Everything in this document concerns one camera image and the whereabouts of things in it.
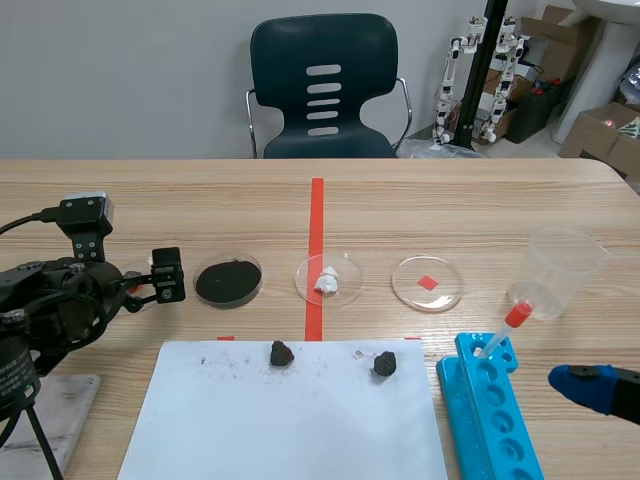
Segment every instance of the wooden table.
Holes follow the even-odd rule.
[[[640,199],[590,160],[212,160],[0,161],[0,224],[54,206],[69,192],[105,190],[116,205],[106,240],[116,265],[178,245],[188,284],[182,304],[121,314],[97,343],[58,373],[96,373],[102,385],[68,480],[115,479],[158,350],[166,340],[304,338],[305,303],[293,284],[308,248],[310,183],[325,178],[325,251],[349,252],[366,287],[347,307],[325,311],[326,340],[419,336],[450,479],[459,478],[436,362],[455,353],[460,331],[496,328],[505,291],[542,224],[591,234],[614,259],[559,321],[529,322],[513,338],[515,392],[549,479],[634,479],[640,426],[581,408],[547,382],[558,364],[640,369]],[[55,225],[30,224],[0,239],[0,266],[68,255]],[[245,252],[264,270],[249,305],[200,304],[192,276],[217,252]],[[390,274],[403,258],[430,253],[456,262],[465,280],[457,307],[420,313],[402,304]]]

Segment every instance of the chair metal leg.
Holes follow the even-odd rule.
[[[253,118],[251,117],[251,101],[250,101],[251,94],[255,94],[255,93],[256,93],[256,89],[252,88],[245,94],[244,98],[245,98],[245,101],[247,102],[247,115],[249,115],[249,135],[251,135],[251,150],[253,151],[253,158],[258,158],[258,149],[256,147],[256,136],[253,132]]]
[[[395,150],[398,149],[398,147],[404,140],[404,137],[407,136],[407,133],[409,132],[409,128],[411,128],[411,122],[413,121],[413,110],[411,109],[411,100],[409,99],[409,90],[407,89],[407,82],[404,80],[404,78],[401,78],[401,77],[396,77],[396,82],[400,82],[400,84],[402,85],[402,91],[404,92],[404,101],[407,103],[407,127],[404,129],[404,132],[402,133],[400,140],[398,140],[393,145],[393,148]]]

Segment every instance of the plastic pipette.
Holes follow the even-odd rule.
[[[511,330],[518,328],[527,318],[529,318],[532,311],[533,307],[531,307],[528,302],[516,303],[516,306],[513,307],[505,317],[504,325],[502,325],[500,331],[491,337],[489,343],[487,343],[487,345],[478,354],[478,358],[488,358],[496,347],[500,345],[500,342],[509,336]]]

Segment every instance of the black powder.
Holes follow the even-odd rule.
[[[396,356],[393,352],[384,352],[373,361],[373,371],[382,377],[393,375],[396,371]]]
[[[257,295],[249,296],[262,280],[262,272],[251,262],[233,260],[207,267],[196,280],[196,293],[205,301],[222,308],[239,307]]]

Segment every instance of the white cotton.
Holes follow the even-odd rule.
[[[338,278],[338,272],[333,267],[327,267],[322,271],[322,275],[331,275],[334,278]]]
[[[333,275],[320,275],[315,290],[320,290],[323,294],[336,293],[338,291],[338,279]]]

